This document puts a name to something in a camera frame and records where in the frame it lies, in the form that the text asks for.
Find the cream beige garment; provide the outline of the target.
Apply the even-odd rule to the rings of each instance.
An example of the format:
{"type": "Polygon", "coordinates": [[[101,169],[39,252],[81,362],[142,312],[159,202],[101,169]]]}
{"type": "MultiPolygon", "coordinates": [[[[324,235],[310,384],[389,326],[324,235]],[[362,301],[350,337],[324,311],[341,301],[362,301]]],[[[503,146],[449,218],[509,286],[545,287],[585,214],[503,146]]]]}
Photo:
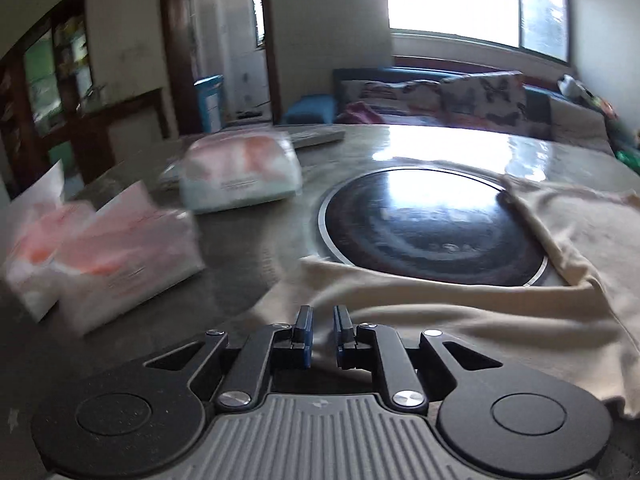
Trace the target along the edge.
{"type": "Polygon", "coordinates": [[[234,321],[242,334],[292,320],[308,304],[319,363],[332,309],[358,322],[393,326],[403,337],[427,328],[476,342],[639,414],[639,180],[607,190],[506,181],[562,276],[541,287],[455,285],[360,270],[316,257],[293,270],[234,321]]]}

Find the black round induction cooktop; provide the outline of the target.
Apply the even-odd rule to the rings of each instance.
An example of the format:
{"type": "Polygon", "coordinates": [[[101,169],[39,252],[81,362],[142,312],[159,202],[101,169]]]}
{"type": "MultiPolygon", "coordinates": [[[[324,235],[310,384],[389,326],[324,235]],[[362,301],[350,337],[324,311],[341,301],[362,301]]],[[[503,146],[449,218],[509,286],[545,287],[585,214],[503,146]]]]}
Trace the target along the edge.
{"type": "Polygon", "coordinates": [[[442,283],[537,284],[549,260],[506,189],[438,167],[390,167],[323,196],[319,240],[335,261],[442,283]]]}

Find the opened pink tissue pack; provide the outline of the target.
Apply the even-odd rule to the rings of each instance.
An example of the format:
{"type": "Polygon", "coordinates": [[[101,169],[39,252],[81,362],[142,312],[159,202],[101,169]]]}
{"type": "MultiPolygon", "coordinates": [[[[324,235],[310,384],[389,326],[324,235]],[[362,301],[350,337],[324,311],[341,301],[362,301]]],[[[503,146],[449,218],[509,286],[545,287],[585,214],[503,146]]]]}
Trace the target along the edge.
{"type": "Polygon", "coordinates": [[[41,321],[58,308],[78,335],[203,271],[195,220],[138,181],[101,208],[64,198],[55,164],[1,208],[1,279],[41,321]]]}

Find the sealed tissue pack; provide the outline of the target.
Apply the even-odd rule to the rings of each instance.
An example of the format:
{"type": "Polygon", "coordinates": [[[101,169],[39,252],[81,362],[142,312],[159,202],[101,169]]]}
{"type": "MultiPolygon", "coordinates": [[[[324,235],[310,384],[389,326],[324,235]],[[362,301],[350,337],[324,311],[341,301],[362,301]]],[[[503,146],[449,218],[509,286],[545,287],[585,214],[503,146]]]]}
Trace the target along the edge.
{"type": "Polygon", "coordinates": [[[158,178],[178,188],[196,214],[276,202],[303,186],[291,137],[276,129],[250,129],[203,136],[158,178]]]}

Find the grey remote control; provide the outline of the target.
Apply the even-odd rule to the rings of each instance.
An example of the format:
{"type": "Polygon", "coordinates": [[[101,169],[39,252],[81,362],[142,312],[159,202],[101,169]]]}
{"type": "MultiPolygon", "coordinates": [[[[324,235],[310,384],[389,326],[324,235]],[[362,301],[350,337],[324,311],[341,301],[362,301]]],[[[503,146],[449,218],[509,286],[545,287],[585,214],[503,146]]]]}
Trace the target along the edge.
{"type": "Polygon", "coordinates": [[[290,130],[288,136],[291,139],[292,147],[296,150],[302,148],[313,148],[324,144],[342,142],[346,131],[336,127],[306,128],[302,130],[290,130]]]}

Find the magenta cloth on sofa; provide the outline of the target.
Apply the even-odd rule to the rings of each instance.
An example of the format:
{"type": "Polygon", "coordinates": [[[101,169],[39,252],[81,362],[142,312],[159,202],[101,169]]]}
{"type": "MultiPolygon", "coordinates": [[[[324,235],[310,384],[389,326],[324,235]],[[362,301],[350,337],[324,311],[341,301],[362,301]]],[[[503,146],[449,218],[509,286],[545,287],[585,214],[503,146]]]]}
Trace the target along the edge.
{"type": "Polygon", "coordinates": [[[336,116],[335,122],[342,125],[383,125],[384,118],[367,103],[358,101],[348,103],[336,116]]]}

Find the long butterfly cushion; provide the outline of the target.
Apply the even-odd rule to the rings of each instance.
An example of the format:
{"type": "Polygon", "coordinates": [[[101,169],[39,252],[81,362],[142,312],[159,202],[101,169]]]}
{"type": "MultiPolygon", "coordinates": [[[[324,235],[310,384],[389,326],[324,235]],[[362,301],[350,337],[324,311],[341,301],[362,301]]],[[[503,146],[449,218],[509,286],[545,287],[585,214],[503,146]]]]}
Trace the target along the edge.
{"type": "Polygon", "coordinates": [[[436,81],[345,80],[342,90],[346,104],[364,103],[380,115],[437,116],[442,112],[436,81]]]}

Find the square butterfly cushion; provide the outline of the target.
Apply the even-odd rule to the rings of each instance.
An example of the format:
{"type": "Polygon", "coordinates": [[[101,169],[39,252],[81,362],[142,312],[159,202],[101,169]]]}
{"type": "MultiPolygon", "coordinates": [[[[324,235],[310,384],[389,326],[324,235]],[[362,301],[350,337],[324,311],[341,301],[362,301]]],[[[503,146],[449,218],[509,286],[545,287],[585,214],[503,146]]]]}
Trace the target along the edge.
{"type": "Polygon", "coordinates": [[[526,92],[521,72],[448,77],[439,81],[448,125],[510,134],[525,134],[526,92]]]}

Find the blue corner sofa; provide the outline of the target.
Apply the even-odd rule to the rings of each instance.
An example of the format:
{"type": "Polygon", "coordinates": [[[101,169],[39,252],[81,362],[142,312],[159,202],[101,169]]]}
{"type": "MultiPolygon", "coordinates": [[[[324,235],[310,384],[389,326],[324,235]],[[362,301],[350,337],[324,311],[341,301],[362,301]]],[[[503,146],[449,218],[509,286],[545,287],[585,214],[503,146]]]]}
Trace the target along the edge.
{"type": "Polygon", "coordinates": [[[558,90],[517,70],[464,74],[413,67],[338,68],[327,94],[303,96],[285,125],[444,126],[588,148],[639,168],[639,141],[607,102],[571,76],[558,90]]]}

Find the dark wooden counter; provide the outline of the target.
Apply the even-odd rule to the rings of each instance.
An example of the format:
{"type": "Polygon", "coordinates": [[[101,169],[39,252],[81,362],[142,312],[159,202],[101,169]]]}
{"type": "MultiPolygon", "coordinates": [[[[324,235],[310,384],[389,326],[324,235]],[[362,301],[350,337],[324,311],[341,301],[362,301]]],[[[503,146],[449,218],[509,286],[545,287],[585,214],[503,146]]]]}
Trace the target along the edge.
{"type": "Polygon", "coordinates": [[[162,90],[154,89],[75,119],[65,127],[65,135],[82,180],[89,184],[119,162],[170,138],[162,90]]]}

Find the grey plain cushion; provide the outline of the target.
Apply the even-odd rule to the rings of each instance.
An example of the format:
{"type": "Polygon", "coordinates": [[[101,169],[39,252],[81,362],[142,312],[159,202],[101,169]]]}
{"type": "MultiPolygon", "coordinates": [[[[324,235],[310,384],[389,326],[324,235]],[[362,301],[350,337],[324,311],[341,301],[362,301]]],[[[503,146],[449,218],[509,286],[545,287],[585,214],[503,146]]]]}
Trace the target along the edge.
{"type": "Polygon", "coordinates": [[[550,98],[551,139],[613,156],[604,117],[570,101],[550,98]]]}

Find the blue white small cabinet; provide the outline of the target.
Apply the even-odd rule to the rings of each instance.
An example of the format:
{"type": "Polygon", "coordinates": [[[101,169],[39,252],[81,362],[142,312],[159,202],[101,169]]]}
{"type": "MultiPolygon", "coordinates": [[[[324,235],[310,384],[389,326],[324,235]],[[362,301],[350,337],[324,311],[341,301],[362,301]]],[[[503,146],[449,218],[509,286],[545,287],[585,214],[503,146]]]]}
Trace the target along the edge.
{"type": "Polygon", "coordinates": [[[224,76],[213,75],[194,82],[198,97],[202,128],[205,133],[222,129],[222,104],[224,104],[224,76]]]}

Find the panda plush toy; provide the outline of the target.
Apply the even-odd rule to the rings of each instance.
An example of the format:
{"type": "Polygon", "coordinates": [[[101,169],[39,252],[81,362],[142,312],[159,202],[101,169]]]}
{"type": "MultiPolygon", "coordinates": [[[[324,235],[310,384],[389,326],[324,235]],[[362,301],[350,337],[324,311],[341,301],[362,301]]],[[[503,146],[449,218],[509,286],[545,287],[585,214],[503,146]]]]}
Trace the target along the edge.
{"type": "Polygon", "coordinates": [[[565,74],[558,80],[558,87],[562,96],[570,101],[589,103],[592,99],[592,94],[582,82],[569,74],[565,74]]]}

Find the window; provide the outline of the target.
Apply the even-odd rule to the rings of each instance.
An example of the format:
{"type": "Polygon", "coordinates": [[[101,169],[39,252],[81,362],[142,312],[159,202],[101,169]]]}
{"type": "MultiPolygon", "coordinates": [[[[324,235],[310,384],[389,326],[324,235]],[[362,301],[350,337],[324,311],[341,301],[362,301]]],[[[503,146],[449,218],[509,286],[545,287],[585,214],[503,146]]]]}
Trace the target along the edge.
{"type": "Polygon", "coordinates": [[[568,0],[387,0],[394,32],[496,44],[566,63],[568,0]]]}

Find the dark wooden shelf cabinet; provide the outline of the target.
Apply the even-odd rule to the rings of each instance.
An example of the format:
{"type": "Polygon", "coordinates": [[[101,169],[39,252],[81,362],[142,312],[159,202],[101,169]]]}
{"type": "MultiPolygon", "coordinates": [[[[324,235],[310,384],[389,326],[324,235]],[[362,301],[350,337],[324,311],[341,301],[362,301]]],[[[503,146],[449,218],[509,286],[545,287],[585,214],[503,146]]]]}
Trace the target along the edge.
{"type": "Polygon", "coordinates": [[[1,59],[3,179],[12,197],[60,162],[79,174],[70,141],[40,141],[85,113],[93,86],[86,0],[61,0],[1,59]]]}

